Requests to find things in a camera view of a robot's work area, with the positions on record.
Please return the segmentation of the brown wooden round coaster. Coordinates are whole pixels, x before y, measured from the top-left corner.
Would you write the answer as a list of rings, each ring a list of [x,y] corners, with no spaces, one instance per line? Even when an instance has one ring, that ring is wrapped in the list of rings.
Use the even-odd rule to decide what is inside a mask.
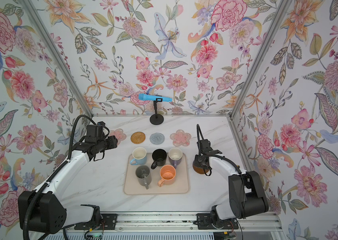
[[[192,167],[193,167],[193,170],[200,175],[207,175],[209,173],[209,169],[207,167],[203,166],[197,160],[193,161]]]

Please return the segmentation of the woven rattan round coaster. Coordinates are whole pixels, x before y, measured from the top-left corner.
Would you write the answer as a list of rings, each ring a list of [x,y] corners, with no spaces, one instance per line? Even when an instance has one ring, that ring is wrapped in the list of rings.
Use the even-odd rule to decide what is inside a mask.
[[[138,145],[146,140],[146,134],[143,132],[135,132],[131,135],[131,142]]]

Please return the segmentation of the blue woven round coaster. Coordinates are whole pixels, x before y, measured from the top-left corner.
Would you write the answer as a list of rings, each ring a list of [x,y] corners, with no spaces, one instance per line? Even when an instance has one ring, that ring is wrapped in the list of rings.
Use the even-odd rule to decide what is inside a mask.
[[[165,142],[165,136],[162,133],[154,133],[150,136],[150,142],[153,145],[161,145]]]

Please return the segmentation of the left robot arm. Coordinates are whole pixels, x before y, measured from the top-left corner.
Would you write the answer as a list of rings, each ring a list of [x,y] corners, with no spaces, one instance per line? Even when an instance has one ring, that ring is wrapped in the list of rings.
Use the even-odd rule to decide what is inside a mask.
[[[77,224],[89,228],[98,226],[103,219],[98,206],[78,203],[66,207],[62,196],[81,169],[90,161],[96,161],[97,154],[117,146],[117,138],[110,136],[104,122],[88,125],[80,141],[71,141],[67,158],[33,191],[24,191],[18,198],[23,238],[30,239],[30,232],[43,233],[46,238]]]

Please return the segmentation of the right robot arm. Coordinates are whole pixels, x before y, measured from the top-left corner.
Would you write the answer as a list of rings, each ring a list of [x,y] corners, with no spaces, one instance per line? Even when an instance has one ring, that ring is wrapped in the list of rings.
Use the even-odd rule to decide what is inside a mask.
[[[215,205],[210,211],[211,225],[216,229],[236,219],[266,213],[269,203],[257,172],[242,170],[239,165],[213,150],[209,140],[197,141],[198,154],[193,161],[193,169],[210,177],[213,171],[228,182],[228,200]]]

